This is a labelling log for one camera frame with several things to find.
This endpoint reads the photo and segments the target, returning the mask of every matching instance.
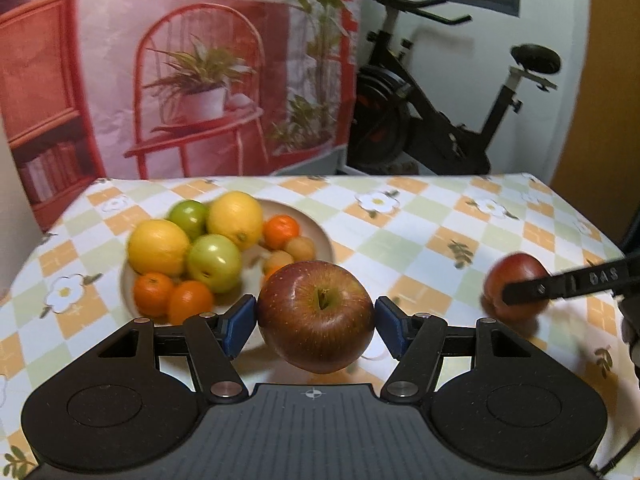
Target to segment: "bike seat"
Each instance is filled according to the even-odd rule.
[[[511,57],[524,70],[539,74],[556,74],[560,72],[562,61],[560,56],[550,48],[535,44],[522,44],[511,47]]]

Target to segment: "cable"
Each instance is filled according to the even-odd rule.
[[[618,465],[618,463],[636,446],[638,442],[640,442],[640,428],[636,430],[627,443],[611,460],[609,460],[601,469],[595,470],[596,476],[598,476],[598,478],[603,478],[604,475]]]

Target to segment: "gray gripper base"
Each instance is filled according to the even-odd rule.
[[[100,480],[524,478],[465,462],[432,435],[415,408],[381,402],[368,384],[260,384],[245,402],[211,408],[180,447],[153,463],[101,475],[44,466],[29,480],[89,476]],[[596,477],[581,467],[535,478]]]

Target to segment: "lemon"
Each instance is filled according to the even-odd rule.
[[[229,238],[241,251],[247,250],[262,236],[262,207],[247,193],[229,191],[211,204],[207,231]]]
[[[168,220],[145,220],[127,242],[129,265],[139,274],[161,272],[172,278],[184,272],[189,237]]]

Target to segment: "exercise bike handlebar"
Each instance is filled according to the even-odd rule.
[[[431,14],[430,12],[426,12],[422,10],[425,7],[436,6],[439,4],[445,4],[448,0],[374,0],[379,4],[383,4],[385,7],[390,7],[395,10],[400,10],[401,12],[409,12],[411,14],[415,14],[416,16],[420,16],[422,18],[426,18],[427,20],[431,20],[437,23],[442,23],[444,25],[459,25],[460,23],[470,22],[472,17],[469,14],[465,14],[463,16],[459,16],[457,18],[443,18],[442,16],[437,16],[436,14]]]

